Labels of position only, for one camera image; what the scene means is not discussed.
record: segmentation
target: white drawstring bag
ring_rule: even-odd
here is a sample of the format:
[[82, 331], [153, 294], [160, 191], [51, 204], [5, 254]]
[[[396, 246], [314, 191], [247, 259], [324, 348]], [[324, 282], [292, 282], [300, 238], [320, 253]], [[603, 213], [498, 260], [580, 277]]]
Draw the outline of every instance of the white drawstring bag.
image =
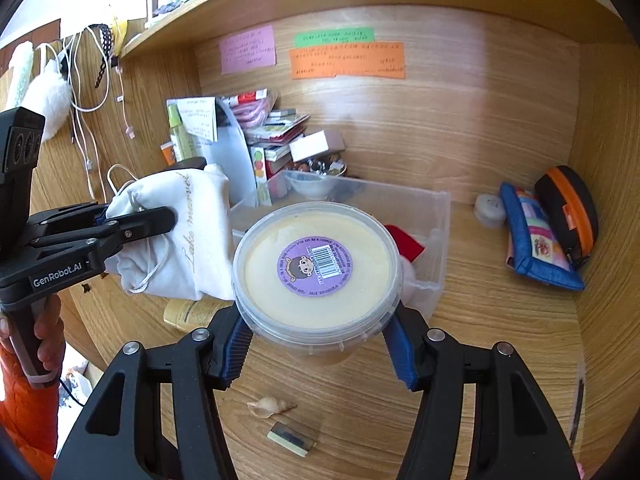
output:
[[[123, 168], [135, 179], [117, 192], [111, 181], [115, 168]], [[107, 259], [107, 272], [122, 277], [125, 291], [194, 301], [204, 294], [220, 300], [234, 298], [229, 180], [219, 166], [165, 171], [138, 180], [116, 165], [107, 179], [116, 193], [107, 218], [162, 206], [172, 208], [177, 216], [168, 234], [125, 244]]]

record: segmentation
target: black and orange case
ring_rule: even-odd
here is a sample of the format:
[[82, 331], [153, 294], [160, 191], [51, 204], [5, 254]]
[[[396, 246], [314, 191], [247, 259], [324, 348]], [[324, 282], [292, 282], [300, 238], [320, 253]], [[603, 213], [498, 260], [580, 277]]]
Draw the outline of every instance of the black and orange case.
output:
[[547, 171], [535, 189], [558, 243], [574, 269], [579, 269], [598, 238], [598, 215], [591, 193], [568, 166]]

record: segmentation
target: orange zipper stripe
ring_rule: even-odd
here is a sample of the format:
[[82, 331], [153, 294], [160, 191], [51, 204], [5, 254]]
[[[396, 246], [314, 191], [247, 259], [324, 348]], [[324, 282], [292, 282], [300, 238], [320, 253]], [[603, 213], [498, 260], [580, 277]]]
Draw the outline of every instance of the orange zipper stripe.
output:
[[589, 216], [582, 204], [582, 200], [575, 192], [574, 186], [571, 185], [564, 173], [558, 168], [552, 168], [546, 172], [547, 176], [556, 184], [556, 187], [560, 190], [560, 193], [564, 197], [569, 210], [571, 212], [572, 219], [575, 226], [578, 229], [578, 240], [580, 240], [580, 246], [582, 248], [582, 257], [585, 258], [591, 254], [593, 249], [593, 231], [591, 230], [591, 222], [589, 222]]

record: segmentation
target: purple paper note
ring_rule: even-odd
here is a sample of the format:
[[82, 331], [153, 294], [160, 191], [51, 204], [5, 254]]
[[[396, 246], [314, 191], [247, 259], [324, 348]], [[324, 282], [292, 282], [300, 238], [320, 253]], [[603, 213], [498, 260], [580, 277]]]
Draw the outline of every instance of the purple paper note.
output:
[[222, 73], [246, 72], [276, 64], [276, 45], [273, 27], [254, 28], [220, 41]]

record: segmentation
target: seashell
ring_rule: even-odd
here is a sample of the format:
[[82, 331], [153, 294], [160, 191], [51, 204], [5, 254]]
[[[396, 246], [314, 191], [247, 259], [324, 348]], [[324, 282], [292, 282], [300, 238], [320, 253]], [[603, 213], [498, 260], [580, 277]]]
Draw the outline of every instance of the seashell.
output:
[[276, 399], [275, 397], [263, 397], [255, 402], [248, 402], [246, 405], [249, 407], [252, 415], [259, 418], [269, 418], [271, 415], [286, 412], [297, 406], [295, 402]]

